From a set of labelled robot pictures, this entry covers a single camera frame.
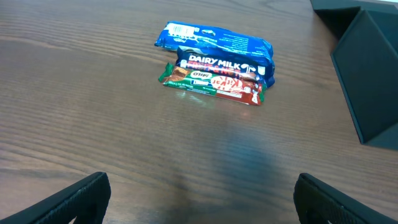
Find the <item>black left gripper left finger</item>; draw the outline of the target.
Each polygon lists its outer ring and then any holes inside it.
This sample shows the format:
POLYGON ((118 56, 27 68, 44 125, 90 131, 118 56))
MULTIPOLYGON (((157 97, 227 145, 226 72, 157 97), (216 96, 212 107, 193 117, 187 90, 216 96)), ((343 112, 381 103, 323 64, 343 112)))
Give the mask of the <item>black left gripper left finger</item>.
POLYGON ((1 224, 102 224, 110 197, 107 174, 95 172, 1 224))

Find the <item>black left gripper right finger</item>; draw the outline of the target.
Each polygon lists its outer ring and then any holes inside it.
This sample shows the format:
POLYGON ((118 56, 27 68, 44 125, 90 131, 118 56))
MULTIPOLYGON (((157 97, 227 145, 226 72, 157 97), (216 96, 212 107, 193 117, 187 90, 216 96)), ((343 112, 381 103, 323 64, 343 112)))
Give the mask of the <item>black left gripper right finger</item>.
POLYGON ((301 224, 397 224, 308 173, 298 177, 294 204, 301 224))

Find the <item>blue Oreo cookie pack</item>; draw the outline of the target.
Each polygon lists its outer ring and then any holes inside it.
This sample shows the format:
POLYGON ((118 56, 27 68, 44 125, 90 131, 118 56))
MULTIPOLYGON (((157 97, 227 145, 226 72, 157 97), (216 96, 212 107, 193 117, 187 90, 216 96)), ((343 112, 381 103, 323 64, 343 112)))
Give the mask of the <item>blue Oreo cookie pack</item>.
POLYGON ((257 62, 255 68, 260 81, 268 87, 275 83, 273 46, 260 37, 220 27, 169 21, 154 45, 171 51, 181 47, 204 55, 228 55, 235 60, 238 57, 252 60, 257 62))

